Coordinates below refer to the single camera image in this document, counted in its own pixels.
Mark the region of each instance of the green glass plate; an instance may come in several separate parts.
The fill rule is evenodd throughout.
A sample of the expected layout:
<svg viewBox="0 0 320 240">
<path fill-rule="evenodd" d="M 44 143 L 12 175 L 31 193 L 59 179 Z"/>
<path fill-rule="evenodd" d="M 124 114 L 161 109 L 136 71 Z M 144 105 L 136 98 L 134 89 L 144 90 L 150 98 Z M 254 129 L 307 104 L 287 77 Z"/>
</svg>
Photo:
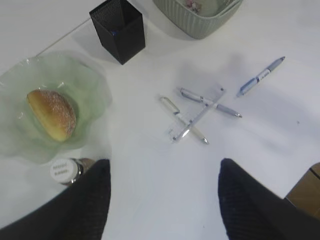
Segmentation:
<svg viewBox="0 0 320 240">
<path fill-rule="evenodd" d="M 0 76 L 0 154 L 46 163 L 61 150 L 84 146 L 91 123 L 111 99 L 105 85 L 97 72 L 59 52 L 16 64 Z M 67 141 L 53 140 L 32 113 L 26 97 L 35 89 L 56 91 L 72 104 L 76 127 Z"/>
</svg>

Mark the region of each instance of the green basket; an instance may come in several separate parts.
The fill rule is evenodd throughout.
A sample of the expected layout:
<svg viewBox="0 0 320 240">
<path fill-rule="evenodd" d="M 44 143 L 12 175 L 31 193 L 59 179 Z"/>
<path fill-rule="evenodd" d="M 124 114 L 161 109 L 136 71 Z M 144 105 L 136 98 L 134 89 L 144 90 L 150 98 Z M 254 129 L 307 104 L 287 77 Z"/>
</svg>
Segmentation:
<svg viewBox="0 0 320 240">
<path fill-rule="evenodd" d="M 240 7 L 243 0 L 197 0 L 199 14 L 189 10 L 185 0 L 153 0 L 154 4 L 182 31 L 203 39 L 221 27 Z"/>
</svg>

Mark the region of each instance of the table surface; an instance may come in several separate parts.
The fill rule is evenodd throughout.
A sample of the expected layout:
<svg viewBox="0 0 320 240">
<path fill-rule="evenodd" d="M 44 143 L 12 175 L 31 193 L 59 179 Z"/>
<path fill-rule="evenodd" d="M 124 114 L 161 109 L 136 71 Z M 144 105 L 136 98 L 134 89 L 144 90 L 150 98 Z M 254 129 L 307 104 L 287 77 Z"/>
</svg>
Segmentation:
<svg viewBox="0 0 320 240">
<path fill-rule="evenodd" d="M 227 239 L 217 194 L 223 158 L 234 159 L 282 198 L 319 162 L 320 2 L 246 0 L 203 40 L 188 37 L 151 1 L 131 2 L 144 17 L 146 48 L 125 65 L 103 49 L 91 21 L 46 51 L 88 64 L 105 76 L 112 95 L 88 145 L 64 156 L 111 159 L 103 239 Z M 245 82 L 282 56 L 280 67 L 235 98 Z M 243 118 L 210 111 L 197 124 L 210 145 L 191 135 L 170 143 L 165 132 L 173 119 L 158 96 L 174 98 L 177 86 L 211 82 L 223 85 L 221 103 Z M 1 226 L 63 189 L 50 179 L 50 164 L 4 159 L 3 166 Z M 10 174 L 12 168 L 18 174 Z"/>
</svg>

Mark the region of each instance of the black mesh pen holder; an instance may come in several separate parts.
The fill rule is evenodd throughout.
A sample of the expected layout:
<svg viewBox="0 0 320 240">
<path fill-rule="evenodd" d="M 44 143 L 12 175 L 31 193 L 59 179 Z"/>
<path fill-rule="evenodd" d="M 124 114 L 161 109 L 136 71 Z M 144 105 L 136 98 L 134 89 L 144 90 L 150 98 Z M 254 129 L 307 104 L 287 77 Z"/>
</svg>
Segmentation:
<svg viewBox="0 0 320 240">
<path fill-rule="evenodd" d="M 142 14 L 126 0 L 107 0 L 90 12 L 102 46 L 125 64 L 146 46 Z"/>
</svg>

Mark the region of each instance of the sugar-coated bun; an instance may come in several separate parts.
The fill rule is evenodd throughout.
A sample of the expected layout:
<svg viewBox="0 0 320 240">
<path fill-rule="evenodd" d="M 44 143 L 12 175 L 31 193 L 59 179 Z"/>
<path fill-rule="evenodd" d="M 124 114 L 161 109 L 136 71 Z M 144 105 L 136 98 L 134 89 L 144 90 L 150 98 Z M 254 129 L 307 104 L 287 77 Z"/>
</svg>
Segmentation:
<svg viewBox="0 0 320 240">
<path fill-rule="evenodd" d="M 26 99 L 46 132 L 56 141 L 67 140 L 76 127 L 75 111 L 59 93 L 51 90 L 34 90 Z"/>
</svg>

